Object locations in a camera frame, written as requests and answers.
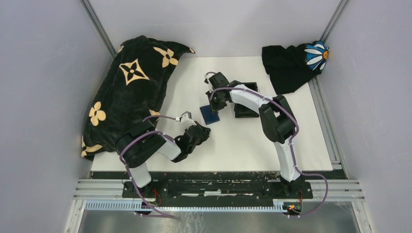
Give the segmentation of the blue leather card holder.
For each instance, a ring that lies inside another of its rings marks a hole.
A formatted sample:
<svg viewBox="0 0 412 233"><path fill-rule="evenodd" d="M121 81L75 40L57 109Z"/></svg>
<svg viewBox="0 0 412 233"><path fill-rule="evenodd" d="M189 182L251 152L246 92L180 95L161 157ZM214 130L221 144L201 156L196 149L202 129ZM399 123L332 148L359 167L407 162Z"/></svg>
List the blue leather card holder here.
<svg viewBox="0 0 412 233"><path fill-rule="evenodd" d="M217 112L213 112L210 105L200 107L200 112L206 125L220 121Z"/></svg>

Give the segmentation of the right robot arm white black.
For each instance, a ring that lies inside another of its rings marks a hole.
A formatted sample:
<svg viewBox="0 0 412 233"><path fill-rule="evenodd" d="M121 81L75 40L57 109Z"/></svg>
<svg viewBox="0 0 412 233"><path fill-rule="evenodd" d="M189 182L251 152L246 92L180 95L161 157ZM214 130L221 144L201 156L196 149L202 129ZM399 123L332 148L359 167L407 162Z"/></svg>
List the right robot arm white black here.
<svg viewBox="0 0 412 233"><path fill-rule="evenodd" d="M283 181L280 186L281 193L287 198L295 197L300 192L297 180L301 174L296 169L291 140L299 128L286 98L283 95L263 95L239 81L229 82L220 72L208 72L205 83L208 85L206 95L213 113L224 109L230 102L240 104L259 115L263 133L274 143L278 155Z"/></svg>

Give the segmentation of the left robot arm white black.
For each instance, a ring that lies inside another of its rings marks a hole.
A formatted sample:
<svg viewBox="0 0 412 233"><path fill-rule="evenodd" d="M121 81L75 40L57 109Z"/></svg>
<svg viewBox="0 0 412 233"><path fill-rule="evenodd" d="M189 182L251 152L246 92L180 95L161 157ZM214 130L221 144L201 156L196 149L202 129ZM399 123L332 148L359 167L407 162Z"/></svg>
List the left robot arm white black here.
<svg viewBox="0 0 412 233"><path fill-rule="evenodd" d="M187 159L197 146L207 141L210 133L210 128L190 120L184 134L172 138L157 130L154 124L147 120L121 136L116 141L115 147L135 184L134 191L145 198L153 191L152 178L146 161L158 153L174 163L181 162Z"/></svg>

